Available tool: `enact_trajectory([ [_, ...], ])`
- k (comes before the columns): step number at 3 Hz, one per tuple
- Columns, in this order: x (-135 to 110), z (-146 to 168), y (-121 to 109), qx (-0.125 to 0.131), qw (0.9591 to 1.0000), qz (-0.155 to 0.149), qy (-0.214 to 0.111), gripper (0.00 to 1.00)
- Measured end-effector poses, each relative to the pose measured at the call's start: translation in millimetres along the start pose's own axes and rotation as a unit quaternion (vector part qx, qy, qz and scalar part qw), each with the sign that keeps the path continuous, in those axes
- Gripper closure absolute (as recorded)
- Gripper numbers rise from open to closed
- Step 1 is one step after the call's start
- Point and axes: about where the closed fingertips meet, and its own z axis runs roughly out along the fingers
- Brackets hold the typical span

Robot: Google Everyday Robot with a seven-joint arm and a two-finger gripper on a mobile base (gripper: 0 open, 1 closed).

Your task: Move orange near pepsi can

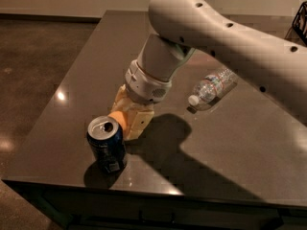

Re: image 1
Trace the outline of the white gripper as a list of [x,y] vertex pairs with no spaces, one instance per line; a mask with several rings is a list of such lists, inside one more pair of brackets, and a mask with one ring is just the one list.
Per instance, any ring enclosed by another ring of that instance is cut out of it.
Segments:
[[154,116],[152,104],[162,102],[171,87],[170,80],[158,80],[144,72],[136,59],[130,63],[125,84],[119,87],[111,108],[112,112],[123,111],[125,114],[125,141],[139,138]]

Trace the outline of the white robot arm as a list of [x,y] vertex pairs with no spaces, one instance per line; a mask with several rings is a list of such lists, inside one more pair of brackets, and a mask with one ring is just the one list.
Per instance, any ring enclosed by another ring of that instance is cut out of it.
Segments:
[[126,141],[141,135],[154,115],[154,104],[165,98],[176,70],[195,49],[214,55],[306,122],[306,47],[235,23],[204,0],[151,0],[149,19],[155,33],[131,62],[111,109]]

